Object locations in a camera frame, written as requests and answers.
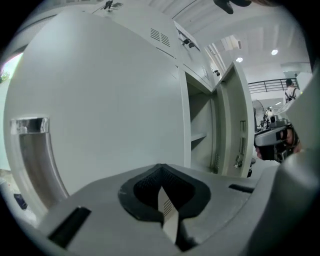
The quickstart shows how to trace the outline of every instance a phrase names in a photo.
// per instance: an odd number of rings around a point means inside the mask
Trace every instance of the black slot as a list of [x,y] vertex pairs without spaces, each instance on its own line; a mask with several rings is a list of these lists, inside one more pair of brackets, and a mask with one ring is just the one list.
[[229,186],[229,189],[238,190],[238,191],[250,193],[250,194],[252,194],[252,192],[255,190],[253,187],[242,186],[242,185],[238,185],[238,184],[231,184]]
[[66,248],[91,211],[84,207],[75,209],[56,229],[49,239],[62,248]]

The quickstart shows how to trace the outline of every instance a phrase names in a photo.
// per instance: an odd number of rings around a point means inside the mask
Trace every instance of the ventilation slot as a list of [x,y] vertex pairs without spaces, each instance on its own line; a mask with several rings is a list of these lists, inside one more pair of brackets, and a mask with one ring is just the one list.
[[153,28],[151,28],[150,37],[160,42],[160,33]]
[[214,160],[214,168],[216,170],[219,170],[219,164],[220,164],[220,156],[216,153],[215,160]]
[[203,74],[206,77],[206,79],[208,79],[210,81],[209,74],[208,74],[207,70],[204,67],[202,67],[202,71],[203,71]]
[[162,42],[164,45],[170,47],[169,38],[168,38],[166,35],[162,34],[162,33],[161,33],[161,42]]

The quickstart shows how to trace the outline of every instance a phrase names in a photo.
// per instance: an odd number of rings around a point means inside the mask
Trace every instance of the floor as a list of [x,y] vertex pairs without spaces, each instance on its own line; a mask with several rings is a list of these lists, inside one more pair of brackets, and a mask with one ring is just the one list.
[[20,194],[20,190],[11,171],[0,169],[0,191],[13,216],[24,220],[35,228],[38,226],[39,221],[30,207],[22,210],[14,198],[14,194]]

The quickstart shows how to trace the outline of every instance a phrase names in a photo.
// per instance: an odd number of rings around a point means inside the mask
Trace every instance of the paper tag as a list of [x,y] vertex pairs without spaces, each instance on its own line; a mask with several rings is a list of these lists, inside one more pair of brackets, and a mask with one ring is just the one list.
[[164,215],[163,232],[173,243],[176,243],[178,233],[179,212],[170,201],[163,187],[158,194],[158,211]]

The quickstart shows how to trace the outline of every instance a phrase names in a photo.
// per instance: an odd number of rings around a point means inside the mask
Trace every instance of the cabinet shelf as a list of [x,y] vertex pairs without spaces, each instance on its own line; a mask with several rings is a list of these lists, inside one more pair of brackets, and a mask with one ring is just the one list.
[[191,141],[196,141],[196,140],[199,140],[201,138],[204,138],[206,137],[207,134],[206,133],[196,133],[196,134],[191,134]]

